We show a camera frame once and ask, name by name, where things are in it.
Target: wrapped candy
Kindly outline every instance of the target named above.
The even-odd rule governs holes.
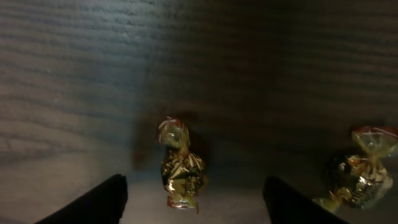
[[[364,154],[333,158],[325,171],[330,198],[315,199],[334,212],[342,203],[350,208],[371,208],[392,187],[392,178],[380,158],[398,151],[398,131],[365,126],[352,132]]]
[[[179,120],[167,117],[159,125],[159,142],[169,146],[161,164],[163,185],[170,192],[167,205],[177,209],[195,208],[193,197],[207,184],[205,163],[188,150],[190,146],[187,127]]]

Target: black object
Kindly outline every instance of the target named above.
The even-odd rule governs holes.
[[[36,224],[117,224],[127,202],[127,182],[114,175]]]
[[[269,177],[263,192],[272,224],[348,224],[296,192],[277,177]]]

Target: table top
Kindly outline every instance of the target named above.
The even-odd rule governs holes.
[[[325,193],[354,124],[398,126],[396,1],[0,0],[0,223],[120,173],[121,223],[270,223],[261,189]],[[155,141],[184,120],[209,165],[200,214],[165,206]],[[397,178],[398,158],[384,160]],[[395,223],[395,187],[350,223]]]

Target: gold foil wrapper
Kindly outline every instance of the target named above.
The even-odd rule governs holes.
[[[371,208],[392,187],[392,178],[380,158],[398,151],[396,129],[365,126],[352,132],[353,141],[362,154],[345,154],[333,158],[326,169],[330,198],[315,202],[334,212],[342,203],[350,208]]]
[[[207,184],[205,163],[189,151],[187,127],[179,120],[168,117],[159,125],[159,142],[168,146],[161,173],[165,190],[170,192],[167,205],[177,209],[194,208],[193,199]]]

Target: candy wrapper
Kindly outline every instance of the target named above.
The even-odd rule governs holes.
[[[193,197],[207,184],[205,163],[189,151],[187,127],[179,120],[168,117],[159,126],[159,142],[169,146],[161,165],[164,188],[170,192],[167,205],[177,209],[195,208]]]
[[[364,154],[333,158],[325,171],[330,198],[315,199],[331,212],[340,204],[350,208],[371,208],[392,187],[392,178],[380,159],[397,153],[397,130],[365,126],[354,130],[352,138]]]

